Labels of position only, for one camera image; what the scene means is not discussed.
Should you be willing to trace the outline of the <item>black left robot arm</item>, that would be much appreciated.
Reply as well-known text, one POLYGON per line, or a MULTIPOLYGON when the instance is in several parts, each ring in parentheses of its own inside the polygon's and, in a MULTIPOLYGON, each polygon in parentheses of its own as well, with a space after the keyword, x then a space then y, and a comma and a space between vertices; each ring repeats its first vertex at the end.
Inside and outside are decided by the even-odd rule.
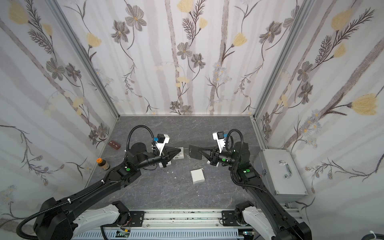
POLYGON ((160 155, 147 152, 146 145, 136 143, 125 153, 121 164, 109 169, 95 184, 66 198, 46 200, 39 212, 22 220, 16 228, 19 237, 27 240, 70 240, 80 231, 79 217, 108 195, 133 183, 141 169, 162 164, 164 167, 181 150, 164 147, 160 155))

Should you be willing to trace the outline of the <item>white jewelry box base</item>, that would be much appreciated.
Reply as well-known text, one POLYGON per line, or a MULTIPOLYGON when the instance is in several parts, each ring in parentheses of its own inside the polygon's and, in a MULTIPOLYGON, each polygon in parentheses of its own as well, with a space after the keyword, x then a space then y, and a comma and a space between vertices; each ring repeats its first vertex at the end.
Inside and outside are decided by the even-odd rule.
POLYGON ((202 183, 205 181, 203 169, 197 169, 191 171, 193 184, 202 183))

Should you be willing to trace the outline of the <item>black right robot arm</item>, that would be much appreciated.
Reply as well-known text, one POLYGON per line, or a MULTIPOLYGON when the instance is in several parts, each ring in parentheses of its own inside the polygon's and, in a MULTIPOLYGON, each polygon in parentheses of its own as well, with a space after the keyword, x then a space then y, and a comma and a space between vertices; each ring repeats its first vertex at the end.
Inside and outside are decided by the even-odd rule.
POLYGON ((250 202, 236 206, 237 222, 250 225, 265 240, 311 240, 312 232, 304 222, 298 222, 273 197, 264 185, 260 174, 250 163, 248 144, 237 142, 231 151, 219 147, 198 147, 195 153, 205 157, 210 165, 229 167, 235 185, 250 194, 256 204, 250 202))

